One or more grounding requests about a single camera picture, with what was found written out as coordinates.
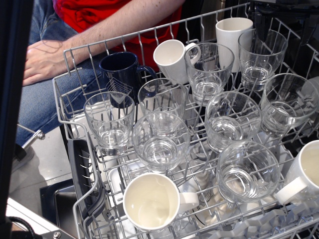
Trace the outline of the person's bare hand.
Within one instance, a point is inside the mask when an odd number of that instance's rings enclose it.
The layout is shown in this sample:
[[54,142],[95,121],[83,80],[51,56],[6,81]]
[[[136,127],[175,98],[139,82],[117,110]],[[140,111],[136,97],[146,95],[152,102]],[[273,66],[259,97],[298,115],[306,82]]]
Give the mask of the person's bare hand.
[[28,46],[22,85],[32,85],[67,72],[63,52],[71,47],[69,40],[41,40]]

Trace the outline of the person's bare forearm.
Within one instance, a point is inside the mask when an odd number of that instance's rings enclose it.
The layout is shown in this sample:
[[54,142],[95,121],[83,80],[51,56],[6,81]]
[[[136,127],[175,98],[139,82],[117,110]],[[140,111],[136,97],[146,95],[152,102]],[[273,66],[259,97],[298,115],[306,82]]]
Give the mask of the person's bare forearm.
[[150,28],[177,11],[182,0],[129,0],[110,17],[69,38],[72,47]]

